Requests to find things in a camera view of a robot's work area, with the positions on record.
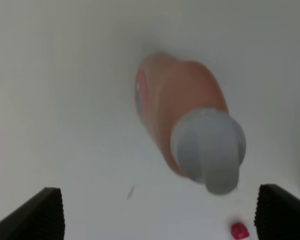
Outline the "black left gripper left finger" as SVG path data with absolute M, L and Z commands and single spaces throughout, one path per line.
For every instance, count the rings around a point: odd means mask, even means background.
M 45 187 L 0 221 L 0 240 L 63 240 L 65 230 L 61 189 Z

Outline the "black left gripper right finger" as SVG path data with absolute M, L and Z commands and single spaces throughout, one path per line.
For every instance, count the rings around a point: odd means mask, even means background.
M 300 200 L 276 184 L 262 184 L 254 226 L 260 240 L 300 240 Z

